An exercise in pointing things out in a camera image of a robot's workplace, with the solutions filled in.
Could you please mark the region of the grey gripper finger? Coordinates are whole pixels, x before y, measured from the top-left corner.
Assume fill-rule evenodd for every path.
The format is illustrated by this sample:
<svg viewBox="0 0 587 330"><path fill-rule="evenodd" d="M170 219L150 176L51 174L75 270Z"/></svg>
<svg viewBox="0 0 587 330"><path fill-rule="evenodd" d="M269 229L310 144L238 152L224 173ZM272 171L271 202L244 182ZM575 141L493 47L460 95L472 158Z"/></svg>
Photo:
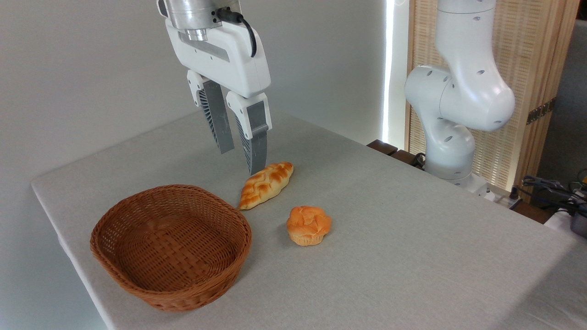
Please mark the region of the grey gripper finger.
<svg viewBox="0 0 587 330"><path fill-rule="evenodd" d="M267 131L272 129L267 96L261 93L247 99L229 91L226 100L236 117L249 175L256 175L266 167Z"/></svg>
<svg viewBox="0 0 587 330"><path fill-rule="evenodd" d="M193 70L188 70L187 80L194 103L201 107L220 152L229 152L234 146L222 87Z"/></svg>

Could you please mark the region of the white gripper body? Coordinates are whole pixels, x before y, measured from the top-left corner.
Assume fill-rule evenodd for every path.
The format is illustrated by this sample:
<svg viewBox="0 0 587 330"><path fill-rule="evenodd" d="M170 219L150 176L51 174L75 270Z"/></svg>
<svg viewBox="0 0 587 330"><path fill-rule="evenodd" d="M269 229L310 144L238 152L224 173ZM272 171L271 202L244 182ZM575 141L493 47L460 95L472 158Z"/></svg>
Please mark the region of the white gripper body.
<svg viewBox="0 0 587 330"><path fill-rule="evenodd" d="M264 48L257 31L256 54L251 56L251 38L241 24L223 23L208 29L207 40L188 40L183 31L165 21L168 36L180 63L244 98L264 92L271 84Z"/></svg>

